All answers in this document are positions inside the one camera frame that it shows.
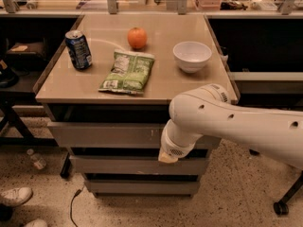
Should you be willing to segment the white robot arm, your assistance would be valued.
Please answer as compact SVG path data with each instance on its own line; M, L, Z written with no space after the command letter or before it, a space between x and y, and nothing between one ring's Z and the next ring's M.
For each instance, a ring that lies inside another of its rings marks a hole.
M234 106L219 84L177 95L162 131L158 160L175 163L203 136L227 139L303 169L303 113Z

